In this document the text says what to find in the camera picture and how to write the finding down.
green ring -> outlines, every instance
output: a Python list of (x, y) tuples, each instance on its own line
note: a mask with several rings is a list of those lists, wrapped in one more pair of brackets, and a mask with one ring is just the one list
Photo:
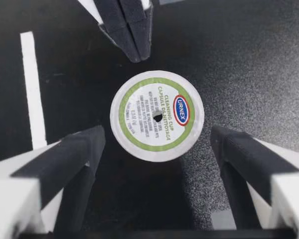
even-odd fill
[[(187, 100), (188, 107), (190, 110), (190, 118), (189, 118), (188, 124), (185, 126), (185, 131), (183, 132), (183, 134), (178, 139), (174, 140), (172, 143), (161, 145), (161, 146), (152, 146), (152, 145), (148, 145), (148, 144), (140, 142), (130, 133), (130, 131), (128, 130), (126, 123), (125, 123), (125, 107), (126, 107), (126, 104), (129, 100), (130, 96), (136, 90), (138, 90), (140, 87), (143, 87), (148, 84), (155, 84), (155, 83), (166, 84), (166, 85), (169, 85), (169, 86), (175, 88), (176, 90), (178, 90), (178, 93), (180, 95), (184, 96), (185, 99)], [(122, 129), (124, 135), (134, 145), (136, 145), (144, 150), (147, 150), (147, 151), (154, 151), (154, 152), (166, 151), (166, 150), (176, 147), (177, 145), (182, 143), (187, 138), (187, 136), (189, 135), (189, 133), (194, 125), (195, 108), (194, 108), (194, 104), (193, 104), (188, 92), (180, 84), (178, 84), (174, 81), (171, 81), (169, 79), (166, 79), (166, 78), (156, 78), (156, 77), (148, 78), (148, 79), (145, 79), (145, 80), (142, 80), (142, 81), (136, 83), (126, 92), (126, 94), (122, 98), (120, 108), (119, 108), (119, 121), (120, 121), (120, 126), (121, 126), (121, 129)]]

round foil lid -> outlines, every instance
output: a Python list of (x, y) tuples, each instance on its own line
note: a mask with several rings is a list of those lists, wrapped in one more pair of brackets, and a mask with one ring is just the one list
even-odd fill
[(165, 162), (186, 153), (204, 124), (204, 107), (197, 90), (172, 72), (147, 71), (116, 93), (110, 113), (119, 144), (133, 156)]

white label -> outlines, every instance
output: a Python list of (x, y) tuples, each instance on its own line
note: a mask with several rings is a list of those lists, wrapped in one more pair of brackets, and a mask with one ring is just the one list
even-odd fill
[[(177, 140), (185, 127), (176, 122), (173, 101), (178, 90), (161, 83), (148, 84), (137, 89), (125, 106), (125, 123), (138, 141), (161, 146)], [(162, 120), (156, 122), (153, 112), (162, 111)]]

white tape line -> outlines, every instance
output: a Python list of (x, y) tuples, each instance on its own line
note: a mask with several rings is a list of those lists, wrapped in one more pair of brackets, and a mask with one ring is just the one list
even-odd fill
[(26, 97), (28, 102), (33, 149), (46, 146), (45, 126), (41, 103), (39, 74), (36, 64), (33, 33), (20, 34), (23, 55)]

black hole in lid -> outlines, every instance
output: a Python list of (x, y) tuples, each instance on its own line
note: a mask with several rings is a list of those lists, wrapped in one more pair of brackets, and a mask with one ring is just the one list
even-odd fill
[(154, 120), (155, 120), (156, 122), (160, 122), (161, 119), (163, 118), (163, 115), (160, 114), (160, 115), (158, 115), (158, 116), (154, 116), (153, 118), (154, 118)]

